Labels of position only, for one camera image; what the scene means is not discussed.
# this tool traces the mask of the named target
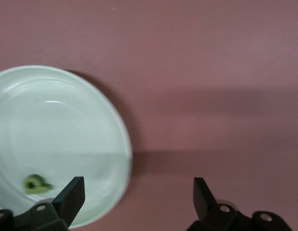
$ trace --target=green object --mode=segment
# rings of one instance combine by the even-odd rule
[[[24,180],[24,187],[26,194],[46,193],[47,191],[52,189],[52,185],[47,184],[44,179],[37,174],[33,174],[27,177]]]

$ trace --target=white plate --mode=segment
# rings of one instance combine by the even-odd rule
[[[86,200],[71,228],[91,223],[122,197],[131,161],[121,117],[90,83],[48,66],[0,72],[0,208],[19,215],[84,176]],[[53,189],[26,194],[22,184],[31,174]]]

